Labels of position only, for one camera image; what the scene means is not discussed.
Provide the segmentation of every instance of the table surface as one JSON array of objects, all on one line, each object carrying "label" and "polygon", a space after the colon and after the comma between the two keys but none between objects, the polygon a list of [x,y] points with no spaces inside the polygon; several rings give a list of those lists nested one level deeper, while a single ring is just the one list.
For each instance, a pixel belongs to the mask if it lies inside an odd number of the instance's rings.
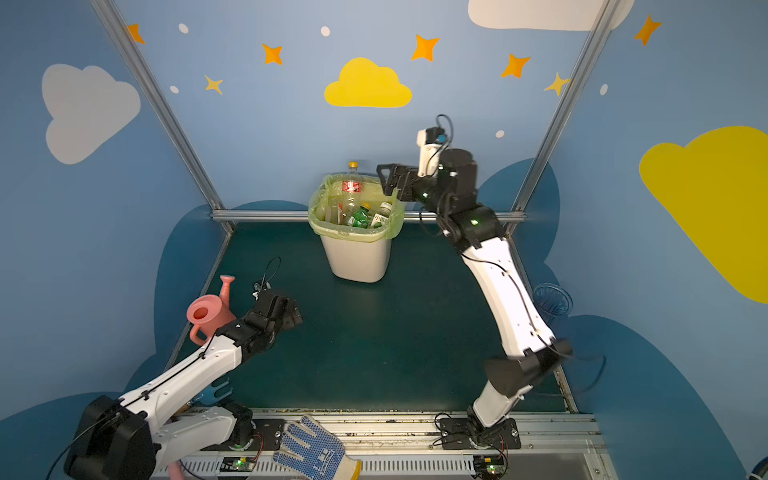
[{"label": "table surface", "polygon": [[[227,374],[241,405],[466,410],[485,384],[483,359],[503,354],[472,273],[446,239],[418,224],[403,226],[386,275],[368,284],[334,276],[307,223],[241,223],[208,293],[218,294],[219,275],[235,276],[230,308],[244,315],[274,256],[282,263],[270,284],[299,303],[304,323]],[[195,348],[187,339],[179,358]],[[560,390],[549,376],[534,392]],[[529,396],[515,409],[566,411],[557,396]]]}]

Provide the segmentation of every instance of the red label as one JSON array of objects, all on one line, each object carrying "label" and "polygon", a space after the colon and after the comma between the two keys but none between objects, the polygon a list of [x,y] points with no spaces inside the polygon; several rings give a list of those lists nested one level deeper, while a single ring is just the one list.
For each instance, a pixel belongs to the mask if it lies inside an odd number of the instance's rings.
[{"label": "red label", "polygon": [[353,182],[348,180],[342,184],[341,189],[345,192],[353,192],[358,194],[362,192],[362,185],[360,182]]}]

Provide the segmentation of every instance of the white trash can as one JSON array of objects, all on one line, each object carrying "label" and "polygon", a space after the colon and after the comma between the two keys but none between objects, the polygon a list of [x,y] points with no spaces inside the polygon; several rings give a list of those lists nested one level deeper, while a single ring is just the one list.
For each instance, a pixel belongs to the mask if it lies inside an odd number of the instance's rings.
[{"label": "white trash can", "polygon": [[376,177],[363,177],[363,199],[372,205],[392,204],[389,222],[376,229],[348,227],[326,222],[326,205],[330,197],[341,194],[344,174],[328,175],[310,199],[310,226],[320,235],[331,271],[339,278],[374,283],[384,277],[389,265],[392,238],[397,237],[406,216],[406,206],[394,195],[386,196]]},{"label": "white trash can", "polygon": [[375,283],[381,280],[389,265],[392,241],[382,238],[371,243],[353,242],[320,235],[331,271],[339,278],[355,282]]}]

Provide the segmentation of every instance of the blue dotted glove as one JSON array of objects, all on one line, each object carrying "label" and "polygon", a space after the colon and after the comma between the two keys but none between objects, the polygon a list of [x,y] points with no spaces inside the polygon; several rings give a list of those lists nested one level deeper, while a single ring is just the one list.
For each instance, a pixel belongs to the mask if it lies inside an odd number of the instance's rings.
[{"label": "blue dotted glove", "polygon": [[310,480],[357,480],[360,462],[344,453],[338,438],[305,415],[288,425],[273,459]]}]

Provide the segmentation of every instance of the mounting plate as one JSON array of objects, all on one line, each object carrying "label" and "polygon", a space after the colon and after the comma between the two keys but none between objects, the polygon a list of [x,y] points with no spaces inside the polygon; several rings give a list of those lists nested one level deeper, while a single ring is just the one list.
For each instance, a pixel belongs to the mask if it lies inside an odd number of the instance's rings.
[{"label": "mounting plate", "polygon": [[[443,450],[469,450],[477,448],[476,445],[469,441],[469,437],[466,434],[468,431],[467,424],[467,419],[443,418],[438,420],[440,433],[443,437]],[[502,446],[509,450],[519,450],[522,447],[520,435],[518,434],[518,424],[514,419],[506,419],[498,428],[499,436],[495,441],[490,442],[490,446],[496,447],[499,450],[502,450]]]},{"label": "mounting plate", "polygon": [[[257,437],[261,435],[264,439],[264,448],[262,451],[276,451],[280,450],[280,440],[283,437],[283,427],[285,426],[285,420],[283,419],[253,419],[253,442],[244,450],[233,450],[233,452],[258,452],[261,447],[261,439]],[[206,452],[212,451],[226,451],[231,450],[232,441],[220,443],[219,445],[211,445],[204,448]]]}]

